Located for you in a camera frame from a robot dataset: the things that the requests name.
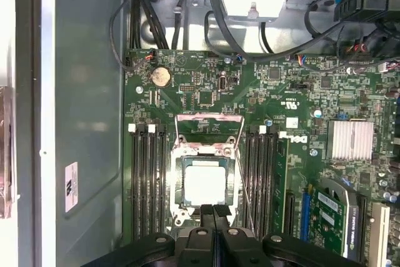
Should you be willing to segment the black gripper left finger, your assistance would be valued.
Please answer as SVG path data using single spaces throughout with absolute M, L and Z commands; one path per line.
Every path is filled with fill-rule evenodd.
M 149 234 L 85 266 L 214 266 L 213 207 L 202 205 L 200 213 L 200 226 L 183 231 L 177 239 L 165 233 Z

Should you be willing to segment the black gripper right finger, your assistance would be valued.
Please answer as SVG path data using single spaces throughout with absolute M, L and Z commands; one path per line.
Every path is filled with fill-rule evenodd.
M 257 240 L 247 228 L 230 225 L 226 205 L 213 206 L 220 240 L 218 266 L 361 266 L 326 249 L 286 234 L 268 234 Z

